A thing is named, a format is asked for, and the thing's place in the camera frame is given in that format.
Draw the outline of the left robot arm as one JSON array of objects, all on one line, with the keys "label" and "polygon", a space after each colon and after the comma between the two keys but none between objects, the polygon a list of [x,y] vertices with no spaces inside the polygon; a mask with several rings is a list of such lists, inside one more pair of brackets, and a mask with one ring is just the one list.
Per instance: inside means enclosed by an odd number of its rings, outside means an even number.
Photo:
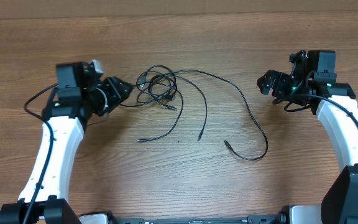
[{"label": "left robot arm", "polygon": [[114,223],[109,212],[77,216],[68,203],[75,155],[92,115],[104,116],[125,101],[132,84],[101,77],[100,61],[61,63],[57,83],[38,119],[42,142],[34,168],[16,203],[4,204],[0,223]]}]

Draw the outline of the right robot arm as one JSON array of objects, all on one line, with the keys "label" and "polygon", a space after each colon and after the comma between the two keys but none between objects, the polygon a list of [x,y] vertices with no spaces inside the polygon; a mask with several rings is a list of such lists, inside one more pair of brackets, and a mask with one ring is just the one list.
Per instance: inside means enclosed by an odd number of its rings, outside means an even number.
[{"label": "right robot arm", "polygon": [[317,205],[290,205],[280,223],[358,223],[358,103],[350,84],[337,82],[336,53],[301,50],[291,73],[268,70],[257,80],[264,95],[309,109],[326,130],[340,174]]}]

